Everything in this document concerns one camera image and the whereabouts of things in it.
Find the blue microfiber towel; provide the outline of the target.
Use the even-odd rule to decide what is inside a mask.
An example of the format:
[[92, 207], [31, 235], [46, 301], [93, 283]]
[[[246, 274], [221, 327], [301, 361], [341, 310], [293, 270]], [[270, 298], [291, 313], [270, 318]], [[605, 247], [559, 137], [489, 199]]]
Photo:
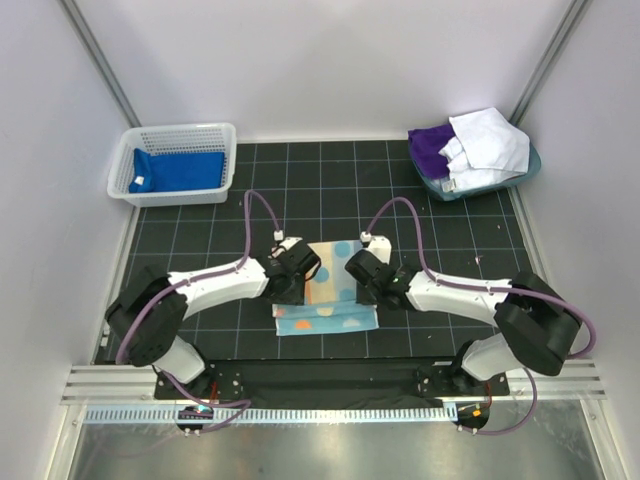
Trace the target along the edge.
[[129, 192], [166, 193], [216, 189], [225, 166], [222, 152], [187, 152], [151, 155], [134, 150], [134, 176]]

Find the light blue cartoon towel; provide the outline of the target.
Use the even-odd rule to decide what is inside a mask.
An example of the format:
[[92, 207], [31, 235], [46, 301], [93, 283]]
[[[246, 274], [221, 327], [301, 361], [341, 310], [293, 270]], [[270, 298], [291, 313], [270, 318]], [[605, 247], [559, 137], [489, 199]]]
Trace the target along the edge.
[[341, 240], [316, 242], [310, 247], [319, 256], [320, 266], [306, 278], [301, 305], [272, 306], [276, 334], [327, 335], [377, 329], [376, 308], [357, 302], [357, 283], [345, 270], [361, 243]]

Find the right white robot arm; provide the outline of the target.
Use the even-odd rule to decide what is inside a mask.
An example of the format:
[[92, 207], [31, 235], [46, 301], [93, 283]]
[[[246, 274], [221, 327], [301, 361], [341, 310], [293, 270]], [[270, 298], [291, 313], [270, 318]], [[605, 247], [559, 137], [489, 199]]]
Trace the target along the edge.
[[397, 269], [369, 249], [358, 251], [345, 270], [377, 305], [441, 312], [484, 322], [498, 333], [461, 348], [450, 372], [452, 388], [473, 396], [494, 375], [526, 368], [556, 376], [584, 316], [540, 277], [521, 272], [512, 280], [455, 277], [410, 266]]

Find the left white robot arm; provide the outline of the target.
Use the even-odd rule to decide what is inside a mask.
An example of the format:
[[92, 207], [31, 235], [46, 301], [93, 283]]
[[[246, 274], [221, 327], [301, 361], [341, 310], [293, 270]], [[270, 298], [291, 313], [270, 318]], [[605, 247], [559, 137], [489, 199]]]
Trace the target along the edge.
[[190, 400], [208, 395], [208, 361], [179, 336], [190, 317], [230, 302], [264, 298], [271, 304], [301, 305], [304, 288], [321, 266], [301, 238], [279, 241], [271, 252], [245, 255], [226, 265], [190, 272], [143, 268], [107, 308], [105, 320], [119, 340], [115, 362], [152, 366], [177, 381]]

